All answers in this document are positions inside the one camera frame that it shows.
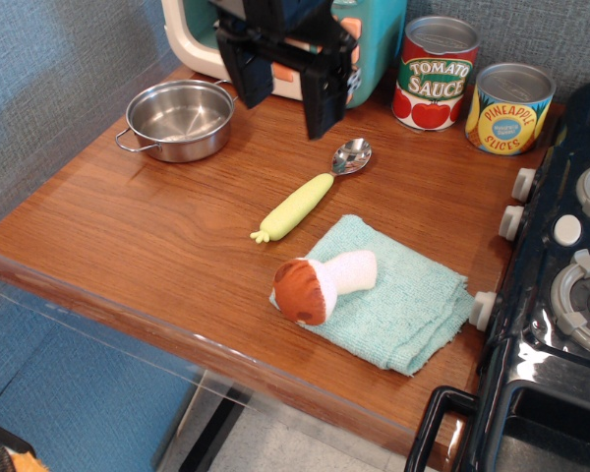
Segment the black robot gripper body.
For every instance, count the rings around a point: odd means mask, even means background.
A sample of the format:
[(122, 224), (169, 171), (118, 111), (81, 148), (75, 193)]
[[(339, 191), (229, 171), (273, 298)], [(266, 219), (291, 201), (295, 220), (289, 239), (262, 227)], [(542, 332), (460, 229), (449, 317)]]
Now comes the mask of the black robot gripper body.
[(331, 12), (329, 1), (214, 1), (216, 34), (247, 37), (258, 52), (300, 74), (308, 67), (350, 66), (357, 40)]

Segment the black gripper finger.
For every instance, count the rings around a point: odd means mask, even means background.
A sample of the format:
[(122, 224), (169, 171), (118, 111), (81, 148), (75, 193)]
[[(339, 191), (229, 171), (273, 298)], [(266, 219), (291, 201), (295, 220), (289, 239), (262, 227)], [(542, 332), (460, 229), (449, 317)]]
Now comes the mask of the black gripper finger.
[(257, 45), (247, 37), (216, 35), (222, 61), (235, 87), (238, 98), (254, 108), (273, 92), (271, 63), (259, 52)]
[(301, 73), (301, 91), (308, 138), (318, 140), (341, 121), (349, 91), (350, 66), (308, 67)]

